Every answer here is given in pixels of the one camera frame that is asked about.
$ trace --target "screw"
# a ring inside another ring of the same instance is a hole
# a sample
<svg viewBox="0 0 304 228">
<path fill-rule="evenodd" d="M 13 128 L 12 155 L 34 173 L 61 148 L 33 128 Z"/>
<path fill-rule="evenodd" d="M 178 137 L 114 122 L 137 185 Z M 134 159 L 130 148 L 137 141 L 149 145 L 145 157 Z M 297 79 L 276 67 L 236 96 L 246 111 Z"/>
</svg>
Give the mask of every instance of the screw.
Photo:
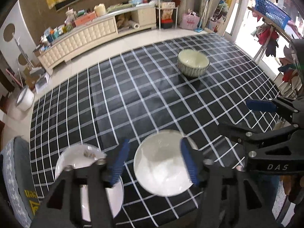
<svg viewBox="0 0 304 228">
<path fill-rule="evenodd" d="M 241 165 L 238 165 L 238 166 L 236 167 L 236 169 L 237 169 L 238 171 L 243 171 L 243 170 L 244 170 L 244 167 L 241 166 Z"/>
<path fill-rule="evenodd" d="M 213 165 L 214 162 L 212 159 L 204 159 L 203 163 L 207 165 Z"/>
<path fill-rule="evenodd" d="M 251 151 L 251 152 L 248 153 L 248 156 L 249 156 L 250 158 L 254 158 L 256 155 L 257 155 L 257 152 L 256 152 L 256 151 Z"/>
<path fill-rule="evenodd" d="M 97 160 L 96 164 L 98 164 L 98 165 L 105 164 L 105 159 L 99 159 L 99 160 Z"/>
<path fill-rule="evenodd" d="M 64 168 L 65 171 L 71 171 L 71 170 L 73 170 L 73 169 L 74 169 L 74 167 L 73 167 L 72 165 L 67 165 L 67 166 Z"/>
</svg>

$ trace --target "pink gift bag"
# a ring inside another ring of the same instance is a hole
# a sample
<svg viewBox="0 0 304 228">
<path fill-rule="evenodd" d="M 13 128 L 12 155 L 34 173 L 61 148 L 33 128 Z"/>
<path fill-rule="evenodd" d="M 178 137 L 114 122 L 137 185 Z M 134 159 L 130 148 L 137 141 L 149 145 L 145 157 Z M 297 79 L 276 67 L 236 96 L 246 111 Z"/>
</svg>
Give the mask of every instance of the pink gift bag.
<svg viewBox="0 0 304 228">
<path fill-rule="evenodd" d="M 200 18 L 191 14 L 183 14 L 183 18 L 180 24 L 180 27 L 183 29 L 194 30 L 197 28 Z"/>
</svg>

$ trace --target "beige container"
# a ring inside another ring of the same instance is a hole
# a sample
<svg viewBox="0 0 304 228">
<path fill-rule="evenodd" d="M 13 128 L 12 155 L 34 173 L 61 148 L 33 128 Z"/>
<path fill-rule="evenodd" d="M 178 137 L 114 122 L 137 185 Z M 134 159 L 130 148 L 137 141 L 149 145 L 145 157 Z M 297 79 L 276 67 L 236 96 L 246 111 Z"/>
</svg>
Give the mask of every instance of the beige container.
<svg viewBox="0 0 304 228">
<path fill-rule="evenodd" d="M 103 16 L 106 14 L 105 5 L 103 3 L 94 7 L 94 11 L 96 12 L 97 17 Z"/>
</svg>

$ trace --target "blue basket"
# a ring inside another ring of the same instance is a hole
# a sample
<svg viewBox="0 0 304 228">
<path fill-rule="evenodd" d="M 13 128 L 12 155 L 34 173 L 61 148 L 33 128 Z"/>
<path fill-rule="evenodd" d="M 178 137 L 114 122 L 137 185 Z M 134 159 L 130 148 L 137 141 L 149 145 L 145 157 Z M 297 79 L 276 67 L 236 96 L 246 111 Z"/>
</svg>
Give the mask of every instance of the blue basket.
<svg viewBox="0 0 304 228">
<path fill-rule="evenodd" d="M 287 22 L 291 20 L 291 18 L 282 9 L 268 0 L 255 0 L 254 8 L 256 11 L 265 15 L 268 19 L 271 19 L 282 29 L 284 29 Z"/>
</svg>

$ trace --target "bowl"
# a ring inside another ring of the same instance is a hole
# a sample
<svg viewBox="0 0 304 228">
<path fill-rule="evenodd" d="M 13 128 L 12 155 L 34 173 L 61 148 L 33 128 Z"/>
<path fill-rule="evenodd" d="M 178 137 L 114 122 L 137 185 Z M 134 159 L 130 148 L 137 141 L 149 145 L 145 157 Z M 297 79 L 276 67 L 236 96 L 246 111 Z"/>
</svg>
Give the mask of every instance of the bowl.
<svg viewBox="0 0 304 228">
<path fill-rule="evenodd" d="M 77 143 L 68 147 L 59 157 L 55 168 L 55 179 L 57 179 L 62 170 L 67 165 L 74 166 L 75 169 L 90 166 L 98 159 L 104 159 L 106 154 L 101 152 L 97 147 L 89 144 Z M 116 217 L 123 206 L 124 185 L 120 180 L 112 188 L 106 188 L 110 209 L 113 217 Z M 80 199 L 82 206 L 82 218 L 91 221 L 89 211 L 88 186 L 82 185 L 80 189 Z"/>
<path fill-rule="evenodd" d="M 182 134 L 162 130 L 149 135 L 138 147 L 134 157 L 134 173 L 139 184 L 157 196 L 175 196 L 191 187 L 187 168 L 180 151 Z M 192 148 L 196 144 L 188 137 Z"/>
<path fill-rule="evenodd" d="M 188 77 L 196 78 L 204 75 L 208 66 L 208 57 L 196 50 L 185 49 L 177 56 L 177 68 Z"/>
</svg>

